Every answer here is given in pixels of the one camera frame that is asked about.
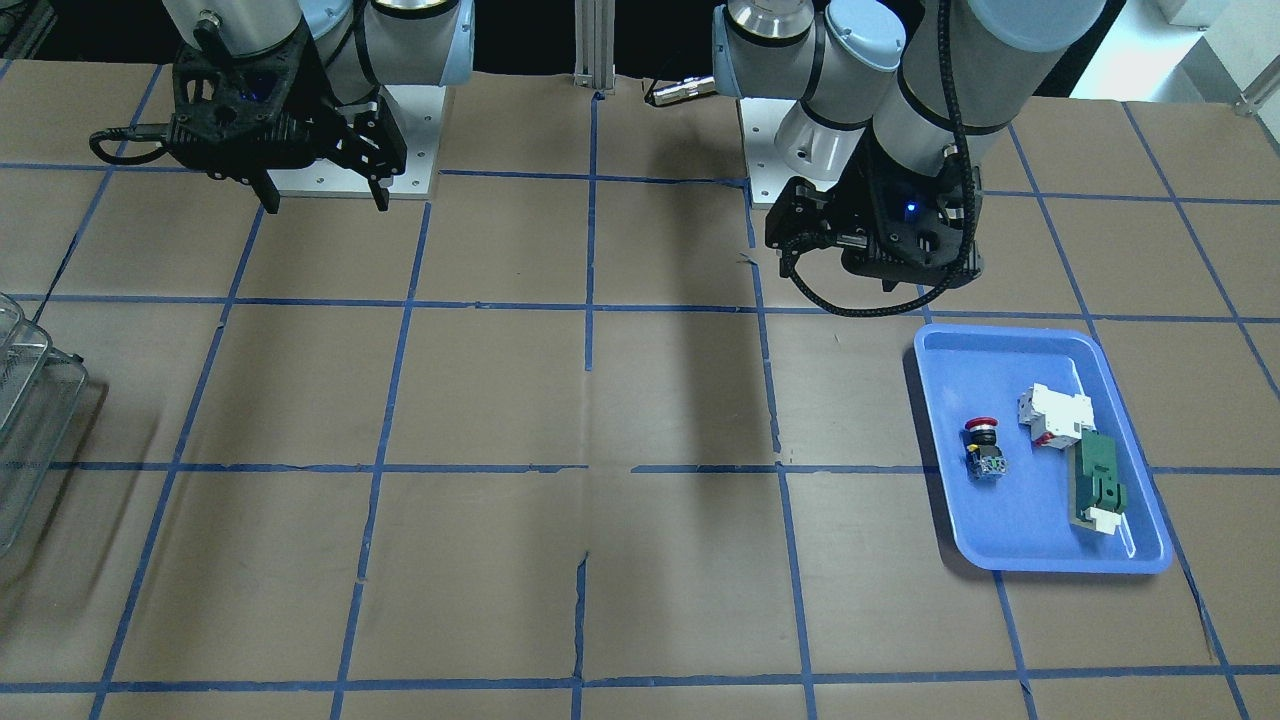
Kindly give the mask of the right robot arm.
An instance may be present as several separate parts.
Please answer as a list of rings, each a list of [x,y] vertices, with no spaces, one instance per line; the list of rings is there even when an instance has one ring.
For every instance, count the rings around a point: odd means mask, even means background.
[[[168,1],[182,38],[160,145],[179,164],[248,186],[275,213],[273,170],[319,160],[360,176],[387,210],[408,145],[394,85],[463,83],[471,1]]]

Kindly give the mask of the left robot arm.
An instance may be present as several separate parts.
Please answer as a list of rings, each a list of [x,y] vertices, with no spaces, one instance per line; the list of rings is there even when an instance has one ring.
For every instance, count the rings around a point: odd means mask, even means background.
[[[791,102],[806,129],[854,135],[828,190],[794,173],[765,218],[780,274],[809,252],[896,284],[959,288],[977,250],[980,159],[1102,1],[925,1],[914,29],[881,1],[727,1],[713,13],[713,77],[730,97]]]

